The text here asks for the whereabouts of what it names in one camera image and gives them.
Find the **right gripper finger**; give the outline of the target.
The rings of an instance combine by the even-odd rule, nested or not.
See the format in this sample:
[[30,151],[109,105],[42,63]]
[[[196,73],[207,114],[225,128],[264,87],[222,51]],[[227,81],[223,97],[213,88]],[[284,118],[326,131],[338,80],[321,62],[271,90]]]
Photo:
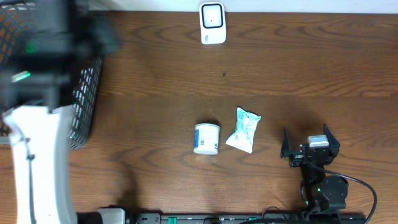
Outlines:
[[340,143],[337,141],[334,135],[332,135],[326,123],[323,125],[323,132],[329,142],[331,155],[337,156],[340,151]]
[[282,146],[280,150],[280,157],[281,158],[288,158],[292,157],[294,154],[292,150],[290,149],[290,144],[289,144],[289,135],[286,129],[284,129],[284,138],[282,141]]

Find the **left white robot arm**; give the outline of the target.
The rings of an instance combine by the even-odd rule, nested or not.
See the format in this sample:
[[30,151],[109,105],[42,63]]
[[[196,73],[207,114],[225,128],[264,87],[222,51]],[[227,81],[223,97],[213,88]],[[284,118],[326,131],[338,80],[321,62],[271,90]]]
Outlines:
[[90,137],[107,17],[87,1],[1,2],[1,142],[12,150],[18,223],[127,223],[123,208],[77,212],[69,154]]

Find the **light green snack packet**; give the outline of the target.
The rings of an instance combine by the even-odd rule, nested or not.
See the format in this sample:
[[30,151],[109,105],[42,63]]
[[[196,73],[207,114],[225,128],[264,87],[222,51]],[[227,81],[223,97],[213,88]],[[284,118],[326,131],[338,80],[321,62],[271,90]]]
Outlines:
[[261,116],[238,107],[236,110],[236,129],[226,140],[226,144],[251,154],[257,124],[261,118]]

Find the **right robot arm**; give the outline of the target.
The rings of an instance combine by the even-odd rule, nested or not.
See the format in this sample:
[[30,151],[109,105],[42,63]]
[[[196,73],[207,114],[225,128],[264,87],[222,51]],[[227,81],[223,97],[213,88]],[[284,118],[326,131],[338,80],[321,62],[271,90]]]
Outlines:
[[325,172],[325,166],[333,162],[339,151],[340,143],[327,125],[323,126],[322,135],[309,136],[296,151],[290,148],[288,133],[284,132],[280,156],[289,160],[290,167],[300,168],[302,197],[309,210],[338,212],[346,208],[348,181]]

